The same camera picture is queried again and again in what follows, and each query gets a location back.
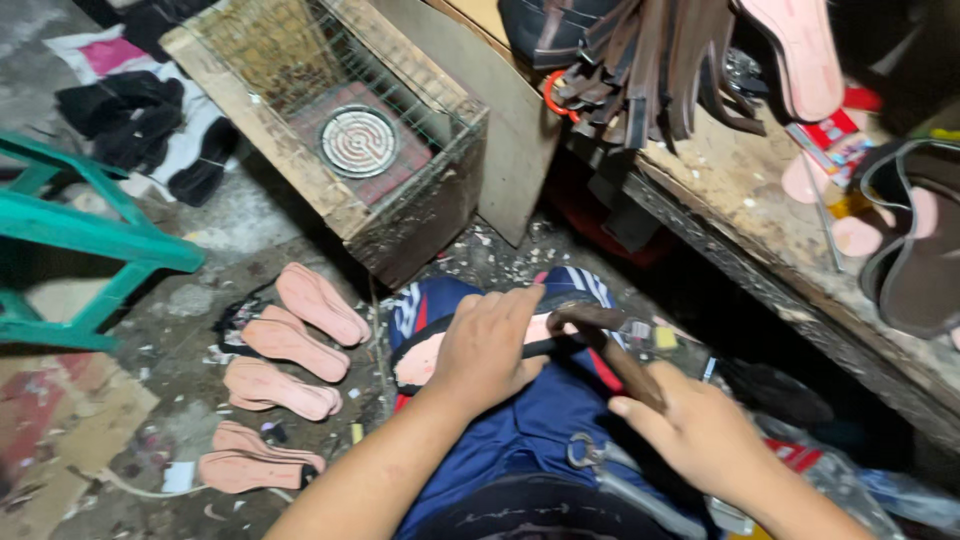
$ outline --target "stool leg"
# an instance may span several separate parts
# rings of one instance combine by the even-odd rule
[[[116,311],[118,307],[141,283],[156,270],[152,264],[128,262],[117,272],[97,296],[74,315],[70,328],[80,331],[96,332],[97,329]]]

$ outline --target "metal tool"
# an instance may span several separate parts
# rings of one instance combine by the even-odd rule
[[[567,323],[576,327],[587,345],[596,351],[620,378],[627,394],[663,414],[666,412],[666,402],[657,381],[647,371],[646,366],[631,357],[615,339],[603,332],[618,331],[627,320],[627,314],[622,309],[586,302],[570,302],[554,309],[546,320],[546,326],[554,333],[561,332]]]
[[[836,240],[833,238],[833,229],[830,227],[830,218],[827,215],[827,205],[824,204],[824,196],[820,194],[820,188],[817,187],[817,182],[813,179],[813,171],[810,170],[810,160],[806,158],[805,152],[801,161],[804,162],[804,167],[806,167],[806,177],[810,180],[810,189],[813,189],[813,194],[817,196],[817,213],[820,214],[820,221],[824,226],[824,234],[827,235],[827,244],[829,244],[830,252],[833,254],[833,262],[837,266],[837,272],[843,274],[843,259],[840,257],[840,250],[837,248]]]

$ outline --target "pink insole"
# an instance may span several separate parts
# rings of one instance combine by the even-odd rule
[[[283,321],[254,319],[240,336],[267,358],[284,358],[323,380],[336,382],[347,374],[350,359]]]
[[[880,231],[853,216],[837,220],[831,229],[837,249],[847,257],[870,255],[883,243]]]
[[[333,283],[305,266],[288,264],[276,279],[276,290],[294,315],[341,345],[356,345],[370,338],[367,322],[347,305]]]
[[[819,122],[843,104],[844,81],[833,47],[827,0],[737,0],[776,39],[781,80],[798,119]]]
[[[308,420],[323,420],[332,403],[311,391],[308,385],[287,376],[255,358],[240,356],[227,367],[224,384],[238,397],[254,402],[271,402]]]
[[[534,315],[527,326],[527,334],[523,343],[534,343],[550,338],[550,330],[546,327],[549,313]],[[564,333],[573,335],[577,329],[573,325],[564,326]],[[394,374],[399,384],[425,385],[433,372],[437,369],[437,356],[440,353],[440,344],[444,341],[446,332],[431,335],[421,343],[414,345],[404,357],[396,363]]]
[[[300,489],[303,463],[273,463],[236,450],[200,457],[204,483],[224,493],[243,493],[258,487]]]
[[[303,324],[303,321],[301,321],[297,315],[294,315],[283,307],[267,306],[266,309],[260,312],[260,318],[271,321],[282,321],[296,328],[297,331],[306,333],[306,325]]]
[[[236,422],[225,420],[217,426],[213,433],[213,450],[242,450],[251,454],[260,454],[267,457],[299,460],[313,465],[318,473],[326,468],[324,459],[316,454],[304,450],[290,450],[270,446],[260,439],[256,431],[241,426]]]

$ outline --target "white stripe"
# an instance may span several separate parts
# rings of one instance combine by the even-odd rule
[[[400,330],[400,334],[404,338],[409,338],[414,333],[414,325],[417,324],[417,307],[420,304],[420,284],[417,282],[410,283],[409,289],[403,289],[400,291],[404,298],[400,302],[400,313],[397,316],[400,318],[396,321],[396,327]]]
[[[577,287],[577,290],[587,290],[584,286],[584,281],[580,279],[580,274],[577,272],[576,268],[571,266],[565,266],[566,273],[570,275],[570,279],[573,281],[573,286]]]
[[[587,281],[587,285],[590,287],[590,293],[593,294],[593,297],[600,301],[600,306],[610,307],[607,305],[607,299],[600,296],[600,291],[597,290],[596,283],[593,282],[593,274],[590,274],[587,270],[583,268],[580,269],[584,273],[584,279]]]

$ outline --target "red stripe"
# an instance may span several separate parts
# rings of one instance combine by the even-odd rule
[[[417,310],[417,324],[414,325],[414,331],[421,331],[426,326],[426,295],[420,298],[420,308]],[[396,405],[394,405],[394,414],[404,408],[410,402],[410,396],[396,396]]]
[[[414,331],[421,331],[426,326],[426,295],[420,297],[420,310],[417,312],[417,324]]]
[[[625,395],[623,393],[623,382],[620,382],[620,379],[613,374],[610,367],[607,366],[607,362],[603,361],[600,358],[600,355],[595,353],[593,349],[588,349],[590,352],[590,359],[593,360],[593,369],[597,370],[597,375],[600,377],[600,380],[618,396]]]

